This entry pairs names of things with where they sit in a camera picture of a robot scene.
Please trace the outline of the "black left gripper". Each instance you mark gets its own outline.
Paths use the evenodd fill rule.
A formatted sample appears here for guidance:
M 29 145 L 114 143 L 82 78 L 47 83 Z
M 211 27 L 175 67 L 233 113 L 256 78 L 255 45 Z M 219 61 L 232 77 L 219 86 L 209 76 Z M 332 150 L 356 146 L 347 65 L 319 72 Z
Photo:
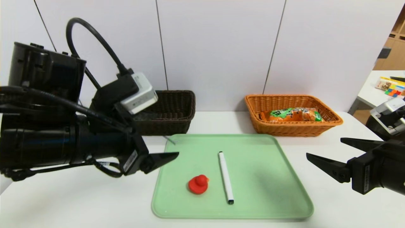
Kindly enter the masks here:
M 149 154 L 142 136 L 136 131 L 92 132 L 89 128 L 80 128 L 80 152 L 84 162 L 109 176 L 127 176 L 139 169 L 148 174 L 179 155 L 179 152 Z

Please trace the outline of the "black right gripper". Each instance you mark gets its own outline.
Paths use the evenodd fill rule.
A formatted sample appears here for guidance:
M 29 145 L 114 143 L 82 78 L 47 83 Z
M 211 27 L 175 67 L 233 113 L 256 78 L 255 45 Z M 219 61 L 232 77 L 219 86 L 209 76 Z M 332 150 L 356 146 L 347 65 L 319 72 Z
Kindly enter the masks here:
M 352 179 L 352 189 L 360 194 L 381 187 L 404 195 L 403 142 L 347 137 L 340 142 L 365 153 L 350 159 L 348 164 L 309 153 L 307 160 L 339 183 L 349 183 Z

